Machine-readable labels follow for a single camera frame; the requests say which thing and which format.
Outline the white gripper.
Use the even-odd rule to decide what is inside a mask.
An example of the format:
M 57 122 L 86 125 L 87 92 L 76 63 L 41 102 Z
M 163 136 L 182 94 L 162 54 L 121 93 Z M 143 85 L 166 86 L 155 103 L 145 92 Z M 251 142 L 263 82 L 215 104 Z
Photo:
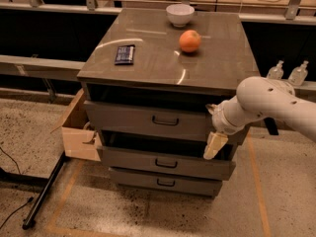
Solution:
M 203 158 L 205 160 L 211 160 L 227 143 L 227 135 L 232 135 L 237 132 L 237 127 L 231 124 L 225 117 L 222 104 L 207 104 L 205 107 L 211 114 L 212 125 L 217 131 L 209 134 L 203 153 Z

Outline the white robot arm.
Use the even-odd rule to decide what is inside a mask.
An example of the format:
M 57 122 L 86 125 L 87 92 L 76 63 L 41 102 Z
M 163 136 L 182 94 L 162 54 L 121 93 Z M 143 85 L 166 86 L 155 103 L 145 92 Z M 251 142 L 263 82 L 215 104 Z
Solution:
M 206 160 L 214 158 L 227 143 L 229 135 L 265 118 L 280 120 L 316 141 L 316 104 L 297 98 L 294 88 L 281 80 L 246 78 L 238 85 L 233 98 L 219 105 L 207 104 L 206 108 L 214 127 L 204 149 Z

